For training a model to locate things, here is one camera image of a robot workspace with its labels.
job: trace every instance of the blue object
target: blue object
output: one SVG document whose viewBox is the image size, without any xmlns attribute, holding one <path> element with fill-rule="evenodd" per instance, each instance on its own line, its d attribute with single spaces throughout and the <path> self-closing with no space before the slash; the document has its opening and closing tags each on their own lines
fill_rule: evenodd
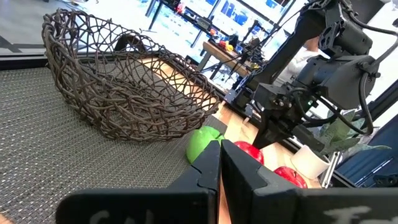
<svg viewBox="0 0 398 224">
<path fill-rule="evenodd" d="M 276 7 L 276 5 L 278 5 L 278 3 L 276 3 L 276 2 L 273 1 L 273 0 L 267 0 L 267 1 L 266 1 L 266 5 L 267 5 L 268 7 L 270 7 L 271 9 L 273 9 L 273 8 Z"/>
<path fill-rule="evenodd" d="M 211 4 L 212 6 L 214 5 L 214 3 L 216 3 L 216 0 L 206 0 L 206 2 L 208 4 Z"/>
<path fill-rule="evenodd" d="M 228 17 L 232 16 L 232 13 L 234 12 L 235 5 L 233 3 L 229 3 L 229 1 L 225 1 L 223 8 L 221 9 L 221 12 L 225 14 Z"/>
<path fill-rule="evenodd" d="M 242 14 L 235 15 L 234 21 L 242 26 L 243 24 L 246 23 L 246 21 L 248 20 L 248 17 L 245 15 L 244 12 L 241 12 L 241 13 Z"/>
</svg>

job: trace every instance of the green apple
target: green apple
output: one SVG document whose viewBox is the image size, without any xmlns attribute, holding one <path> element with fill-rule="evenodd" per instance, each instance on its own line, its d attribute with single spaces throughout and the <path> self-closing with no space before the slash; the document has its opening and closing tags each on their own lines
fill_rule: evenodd
<svg viewBox="0 0 398 224">
<path fill-rule="evenodd" d="M 192 164 L 212 140 L 217 140 L 221 145 L 221 140 L 223 139 L 224 136 L 217 129 L 209 126 L 203 126 L 200 129 L 194 130 L 187 148 L 189 163 Z"/>
</svg>

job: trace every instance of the yellow object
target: yellow object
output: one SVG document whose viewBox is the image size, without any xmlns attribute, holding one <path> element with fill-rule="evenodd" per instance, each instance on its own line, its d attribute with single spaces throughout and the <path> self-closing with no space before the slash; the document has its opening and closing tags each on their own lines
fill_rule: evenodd
<svg viewBox="0 0 398 224">
<path fill-rule="evenodd" d="M 227 50 L 227 51 L 233 51 L 234 50 L 234 47 L 232 46 L 232 45 L 229 45 L 229 44 L 226 44 L 225 45 L 225 49 Z"/>
</svg>

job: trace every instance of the white shirt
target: white shirt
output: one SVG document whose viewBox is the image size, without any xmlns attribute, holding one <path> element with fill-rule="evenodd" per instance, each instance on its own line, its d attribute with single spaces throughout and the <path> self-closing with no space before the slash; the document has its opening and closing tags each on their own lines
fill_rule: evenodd
<svg viewBox="0 0 398 224">
<path fill-rule="evenodd" d="M 307 49 L 297 52 L 294 58 L 276 78 L 273 85 L 281 86 L 285 82 L 292 83 L 292 81 L 296 79 L 297 75 L 300 74 L 301 70 L 306 66 L 307 60 L 317 55 L 319 55 L 319 52 L 313 52 Z"/>
</svg>

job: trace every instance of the green leaf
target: green leaf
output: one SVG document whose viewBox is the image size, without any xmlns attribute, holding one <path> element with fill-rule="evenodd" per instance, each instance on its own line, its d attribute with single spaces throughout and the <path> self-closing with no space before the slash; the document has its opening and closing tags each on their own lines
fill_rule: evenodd
<svg viewBox="0 0 398 224">
<path fill-rule="evenodd" d="M 319 136 L 320 136 L 320 137 L 322 137 L 322 136 L 325 134 L 325 132 L 326 132 L 326 130 L 329 128 L 329 126 L 330 126 L 330 123 L 327 123 L 327 124 L 322 125 L 322 128 L 321 128 L 321 130 L 319 131 Z"/>
<path fill-rule="evenodd" d="M 333 113 L 331 110 L 329 110 L 329 111 L 328 111 L 328 118 L 330 118 L 330 117 L 333 116 L 333 115 L 334 115 L 334 113 Z M 329 128 L 329 126 L 330 126 L 330 123 L 327 123 L 327 124 L 322 125 L 322 128 L 321 128 L 321 130 L 319 131 L 319 136 L 318 136 L 318 137 L 323 136 L 323 135 L 325 134 L 325 131 Z"/>
<path fill-rule="evenodd" d="M 333 122 L 331 125 L 329 125 L 326 131 L 323 134 L 321 134 L 319 138 L 319 141 L 321 141 L 326 146 L 330 144 L 330 141 L 333 139 L 333 137 L 335 137 L 337 133 L 338 126 L 335 125 L 335 123 L 336 121 Z"/>
<path fill-rule="evenodd" d="M 353 125 L 355 126 L 355 128 L 358 128 L 358 129 L 361 129 L 361 127 L 362 127 L 362 125 L 365 123 L 365 118 L 361 118 L 361 119 L 358 119 L 358 120 L 356 120 L 356 121 L 354 121 L 353 122 Z M 354 136 L 354 135 L 356 135 L 356 134 L 358 134 L 356 131 L 354 131 L 354 130 L 350 130 L 349 132 L 348 132 L 348 134 L 347 134 L 347 136 L 348 137 L 351 137 L 351 136 Z"/>
<path fill-rule="evenodd" d="M 343 116 L 347 121 L 351 122 L 354 118 L 354 115 L 355 115 L 355 111 L 352 110 L 352 111 L 349 111 L 348 113 L 344 114 Z M 336 125 L 338 127 L 337 127 L 337 132 L 331 141 L 334 142 L 334 141 L 341 141 L 341 140 L 347 139 L 347 134 L 351 128 L 349 128 L 340 119 L 337 119 L 334 123 L 336 123 Z"/>
<path fill-rule="evenodd" d="M 328 118 L 330 118 L 331 116 L 334 115 L 334 112 L 332 112 L 331 110 L 328 111 Z"/>
<path fill-rule="evenodd" d="M 365 150 L 370 150 L 370 149 L 391 149 L 389 146 L 368 146 L 367 144 L 357 144 L 355 146 L 356 149 L 359 149 L 359 151 L 365 151 Z"/>
<path fill-rule="evenodd" d="M 359 138 L 350 138 L 333 142 L 330 144 L 329 147 L 326 147 L 324 148 L 324 150 L 322 150 L 322 154 L 327 155 L 331 154 L 332 152 L 347 151 L 349 148 L 357 145 L 357 143 L 359 143 L 359 140 Z"/>
<path fill-rule="evenodd" d="M 348 157 L 355 155 L 360 151 L 370 150 L 370 149 L 391 149 L 389 146 L 368 146 L 366 144 L 357 144 L 348 150 Z"/>
</svg>

